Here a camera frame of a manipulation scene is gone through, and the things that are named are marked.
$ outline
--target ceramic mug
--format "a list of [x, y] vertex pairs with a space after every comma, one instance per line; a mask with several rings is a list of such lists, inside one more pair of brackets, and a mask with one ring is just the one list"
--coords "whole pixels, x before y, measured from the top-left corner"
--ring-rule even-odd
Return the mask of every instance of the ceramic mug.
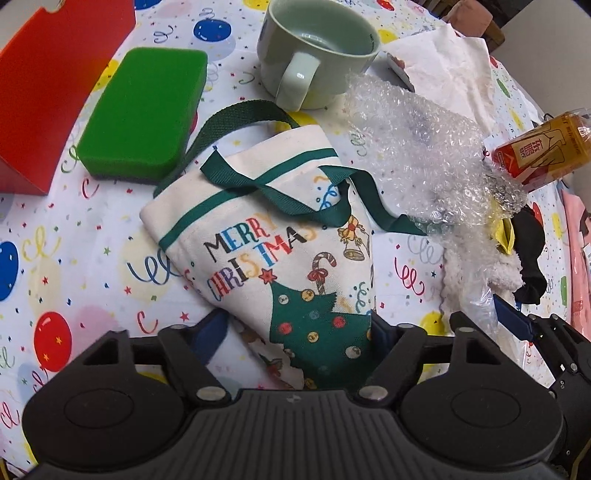
[[374, 27], [332, 0], [272, 0], [256, 46], [262, 84], [288, 112], [329, 105], [378, 51]]

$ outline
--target wall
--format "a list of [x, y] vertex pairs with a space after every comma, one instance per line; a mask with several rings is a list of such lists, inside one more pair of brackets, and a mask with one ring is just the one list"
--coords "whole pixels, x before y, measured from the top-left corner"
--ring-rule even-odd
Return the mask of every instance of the wall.
[[0, 50], [39, 8], [54, 11], [59, 5], [60, 0], [10, 0], [0, 8]]
[[495, 50], [544, 112], [591, 108], [591, 18], [573, 0], [533, 0]]

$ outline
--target green stripe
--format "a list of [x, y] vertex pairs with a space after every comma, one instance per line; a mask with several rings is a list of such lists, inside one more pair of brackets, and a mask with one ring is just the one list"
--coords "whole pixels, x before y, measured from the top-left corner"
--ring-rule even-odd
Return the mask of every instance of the green stripe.
[[[281, 177], [283, 174], [302, 166], [306, 162], [330, 157], [338, 157], [334, 148], [320, 148], [318, 150], [303, 152], [266, 171], [256, 178], [255, 181], [267, 184]], [[162, 237], [160, 242], [158, 242], [160, 248], [166, 252], [168, 247], [175, 243], [180, 234], [183, 233], [189, 225], [199, 220], [207, 212], [219, 207], [222, 203], [225, 203], [228, 200], [244, 197], [255, 191], [255, 187], [244, 187], [241, 189], [227, 189], [210, 196], [207, 200], [204, 200], [191, 208], [178, 220], [177, 223], [174, 224], [170, 231]]]

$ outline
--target christmas tree print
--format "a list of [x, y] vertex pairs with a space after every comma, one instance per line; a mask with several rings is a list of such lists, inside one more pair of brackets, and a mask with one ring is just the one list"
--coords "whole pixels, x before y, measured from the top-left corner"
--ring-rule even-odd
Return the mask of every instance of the christmas tree print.
[[272, 270], [260, 278], [271, 285], [273, 310], [269, 341], [283, 344], [290, 365], [304, 372], [304, 386], [358, 389], [375, 367], [368, 315], [336, 313], [336, 293], [293, 290]]

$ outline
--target tablecloth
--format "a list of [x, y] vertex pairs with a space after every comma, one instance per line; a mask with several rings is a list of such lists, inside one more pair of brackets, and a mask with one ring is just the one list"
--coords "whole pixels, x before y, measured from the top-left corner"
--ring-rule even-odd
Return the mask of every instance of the tablecloth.
[[[383, 43], [441, 25], [411, 0], [340, 2], [364, 15]], [[135, 29], [82, 109], [49, 195], [0, 194], [0, 248], [13, 244], [18, 255], [17, 280], [0, 302], [0, 449], [18, 469], [27, 471], [34, 464], [22, 433], [22, 409], [70, 359], [110, 329], [128, 329], [131, 336], [153, 335], [175, 323], [193, 325], [210, 310], [142, 228], [138, 212], [151, 198], [153, 187], [96, 180], [75, 158], [72, 147], [103, 88], [130, 48], [196, 48], [209, 56], [197, 130], [223, 107], [269, 99], [256, 57], [267, 5], [267, 0], [135, 0]], [[379, 73], [380, 62], [385, 62], [383, 54], [374, 72]], [[489, 148], [531, 128], [521, 92], [502, 64], [493, 57], [491, 63], [498, 123], [487, 140]], [[320, 124], [343, 161], [355, 165], [357, 158], [367, 155], [365, 140], [350, 131], [337, 106], [299, 112], [295, 117], [300, 124]], [[158, 115], [152, 121], [159, 122]], [[249, 127], [228, 135], [215, 147], [228, 155], [268, 138], [275, 129], [274, 125]], [[207, 149], [195, 164], [211, 151]], [[568, 239], [556, 186], [534, 192], [530, 203], [537, 206], [544, 222], [547, 245], [540, 263], [548, 292], [539, 307], [524, 306], [523, 311], [567, 317]], [[313, 228], [306, 233], [315, 235]], [[430, 333], [445, 333], [439, 313], [442, 252], [426, 238], [376, 232], [378, 313], [393, 324], [412, 322]], [[345, 299], [341, 308], [354, 311], [359, 301], [363, 301], [361, 293]], [[48, 322], [51, 329], [38, 328]], [[523, 366], [542, 383], [550, 382], [531, 345], [524, 344]], [[234, 330], [209, 368], [232, 393], [241, 387], [276, 386]]]

